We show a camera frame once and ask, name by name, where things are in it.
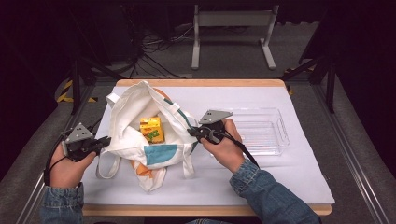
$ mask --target denim sleeve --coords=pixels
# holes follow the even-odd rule
[[[82,183],[74,189],[44,188],[40,208],[41,223],[82,223],[84,188]]]
[[[318,215],[274,177],[246,160],[230,180],[262,223],[319,223]]]

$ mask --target clear plastic container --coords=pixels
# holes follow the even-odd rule
[[[222,108],[241,134],[243,144],[252,155],[280,155],[289,145],[282,116],[277,108]]]

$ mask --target white paper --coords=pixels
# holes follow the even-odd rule
[[[323,178],[318,163],[305,138],[291,99],[283,87],[156,87],[165,92],[183,111],[197,120],[208,108],[276,107],[284,121],[290,144],[280,156],[255,156],[260,167],[270,172],[303,201],[309,204],[331,204],[334,198]],[[115,87],[121,95],[127,87]],[[110,107],[107,106],[96,137],[108,135]],[[103,158],[104,170],[111,166],[112,155]],[[163,186],[152,192],[143,191],[131,164],[121,160],[112,179],[95,175],[97,158],[85,172],[85,203],[137,205],[241,205],[229,184],[232,173],[223,168],[201,144],[192,153],[195,177],[186,179],[182,164],[168,167]]]

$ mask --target yellow object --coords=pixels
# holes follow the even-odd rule
[[[163,143],[163,127],[161,126],[161,119],[142,118],[140,119],[140,132],[146,137],[149,143]]]

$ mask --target white tote bag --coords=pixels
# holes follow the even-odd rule
[[[117,171],[120,158],[131,161],[139,179],[139,185],[145,191],[159,188],[164,180],[166,167],[183,162],[185,177],[194,174],[191,153],[198,141],[189,135],[191,129],[187,112],[179,105],[150,87],[147,81],[133,85],[120,97],[111,93],[107,101],[112,106],[109,137],[111,143],[101,155],[110,152],[116,159],[108,175],[102,175],[99,157],[96,174],[98,177],[111,178]],[[139,132],[141,118],[160,117],[164,143],[150,144]]]

